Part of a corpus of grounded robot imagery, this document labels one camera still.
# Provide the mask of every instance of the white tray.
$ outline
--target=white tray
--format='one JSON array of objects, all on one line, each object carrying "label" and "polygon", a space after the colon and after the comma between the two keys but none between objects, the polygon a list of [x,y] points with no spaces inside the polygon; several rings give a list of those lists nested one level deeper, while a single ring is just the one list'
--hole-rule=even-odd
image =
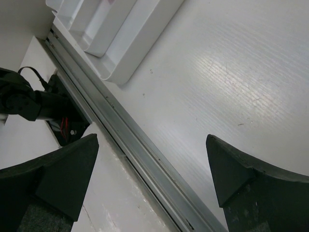
[{"label": "white tray", "polygon": [[[86,7],[86,1],[91,1],[93,5]],[[100,5],[111,1],[63,0],[54,25],[102,80],[121,85],[130,79],[183,0],[114,0],[108,13],[121,12],[120,9],[128,9],[130,5],[134,5],[126,18],[114,13],[110,16],[110,19],[117,16],[114,28],[113,24],[102,26],[104,23],[100,23],[102,20],[96,17],[99,11],[103,11],[104,7],[100,8]],[[87,34],[89,37],[83,34],[87,30],[91,31]],[[115,31],[116,35],[112,36],[108,46],[102,42],[105,34],[113,35]]]}]

